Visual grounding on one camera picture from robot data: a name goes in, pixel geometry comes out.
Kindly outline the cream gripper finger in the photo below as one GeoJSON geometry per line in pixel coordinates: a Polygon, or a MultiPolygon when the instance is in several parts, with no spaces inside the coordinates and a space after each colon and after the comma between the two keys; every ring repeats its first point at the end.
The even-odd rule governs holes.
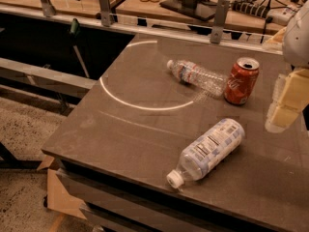
{"type": "Polygon", "coordinates": [[[269,121],[274,126],[287,129],[296,120],[298,115],[298,110],[273,104],[270,110],[269,121]]]}

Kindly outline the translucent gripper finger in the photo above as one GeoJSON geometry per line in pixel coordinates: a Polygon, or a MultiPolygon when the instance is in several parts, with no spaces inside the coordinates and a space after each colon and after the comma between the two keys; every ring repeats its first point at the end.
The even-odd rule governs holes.
{"type": "Polygon", "coordinates": [[[279,133],[284,130],[283,127],[278,126],[274,122],[274,117],[275,117],[276,111],[280,108],[279,98],[283,92],[285,83],[286,83],[286,76],[284,74],[279,74],[274,83],[274,88],[273,88],[273,93],[272,93],[272,103],[269,106],[269,109],[267,112],[267,119],[265,122],[265,128],[268,132],[279,133]]]}

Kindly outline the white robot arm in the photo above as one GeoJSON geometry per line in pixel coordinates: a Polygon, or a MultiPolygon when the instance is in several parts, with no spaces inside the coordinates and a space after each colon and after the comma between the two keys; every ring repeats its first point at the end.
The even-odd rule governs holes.
{"type": "Polygon", "coordinates": [[[284,60],[295,69],[275,81],[265,123],[273,133],[286,130],[309,104],[309,1],[288,23],[282,46],[284,60]]]}

